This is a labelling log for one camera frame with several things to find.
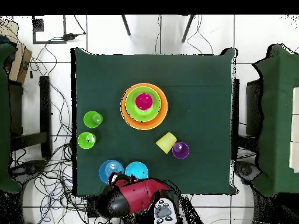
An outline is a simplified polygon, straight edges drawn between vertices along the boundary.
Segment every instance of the metal leg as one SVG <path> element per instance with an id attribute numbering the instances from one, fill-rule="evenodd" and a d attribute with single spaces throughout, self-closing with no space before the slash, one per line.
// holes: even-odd
<path id="1" fill-rule="evenodd" d="M 130 36 L 131 33 L 130 33 L 130 29 L 128 28 L 128 23 L 127 23 L 127 19 L 125 17 L 125 15 L 121 15 L 122 18 L 123 18 L 123 21 L 124 21 L 124 26 L 126 27 L 126 30 L 127 30 L 127 34 Z"/>
<path id="2" fill-rule="evenodd" d="M 195 15 L 190 15 L 190 18 L 189 18 L 189 21 L 188 21 L 188 24 L 187 24 L 187 27 L 186 27 L 186 30 L 185 30 L 185 33 L 184 33 L 184 36 L 183 36 L 183 39 L 182 39 L 183 43 L 186 40 L 187 34 L 189 32 L 189 29 L 190 29 L 190 26 L 191 26 L 191 23 L 192 23 L 192 20 L 193 20 L 194 17 L 195 17 Z"/>
<path id="3" fill-rule="evenodd" d="M 49 76 L 40 76 L 40 132 L 47 134 L 47 140 L 41 142 L 41 156 L 50 158 L 52 155 L 51 140 L 51 86 Z"/>

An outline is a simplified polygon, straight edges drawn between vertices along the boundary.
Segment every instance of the green cup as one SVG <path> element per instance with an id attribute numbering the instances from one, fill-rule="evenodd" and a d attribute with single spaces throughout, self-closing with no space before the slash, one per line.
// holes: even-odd
<path id="1" fill-rule="evenodd" d="M 90 149 L 94 146 L 96 142 L 96 136 L 90 132 L 83 132 L 78 137 L 79 146 L 82 149 Z"/>
<path id="2" fill-rule="evenodd" d="M 84 115 L 83 121 L 88 128 L 96 128 L 103 122 L 103 117 L 96 111 L 89 111 Z"/>

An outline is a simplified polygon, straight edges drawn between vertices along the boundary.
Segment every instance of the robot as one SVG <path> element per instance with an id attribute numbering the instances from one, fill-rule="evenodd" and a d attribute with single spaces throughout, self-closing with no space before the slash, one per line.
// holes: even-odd
<path id="1" fill-rule="evenodd" d="M 165 181 L 112 173 L 108 183 L 96 202 L 101 217 L 123 218 L 143 212 L 139 224 L 183 224 L 181 203 L 188 224 L 203 224 L 190 201 Z"/>

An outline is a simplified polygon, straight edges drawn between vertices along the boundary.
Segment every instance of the table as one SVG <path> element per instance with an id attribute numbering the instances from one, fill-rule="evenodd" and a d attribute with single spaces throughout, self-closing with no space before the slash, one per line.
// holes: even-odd
<path id="1" fill-rule="evenodd" d="M 90 131 L 97 137 L 92 149 L 73 147 L 74 192 L 98 195 L 105 184 L 100 165 L 118 160 L 124 168 L 145 163 L 150 177 L 168 179 L 182 194 L 235 194 L 230 186 L 230 115 L 234 49 L 219 56 L 92 55 L 71 49 L 73 138 Z M 140 82 L 155 84 L 168 99 L 168 113 L 158 127 L 140 131 L 120 114 L 123 93 Z M 103 116 L 95 129 L 84 125 L 87 111 Z M 171 132 L 189 145 L 190 154 L 178 160 L 155 144 Z"/>

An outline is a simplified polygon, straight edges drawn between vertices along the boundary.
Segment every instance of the light blue cup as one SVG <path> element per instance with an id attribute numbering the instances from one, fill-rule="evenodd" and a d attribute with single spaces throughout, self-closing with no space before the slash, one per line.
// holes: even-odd
<path id="1" fill-rule="evenodd" d="M 147 179 L 148 169 L 142 162 L 132 162 L 126 167 L 125 174 L 128 176 L 134 175 L 137 179 Z"/>

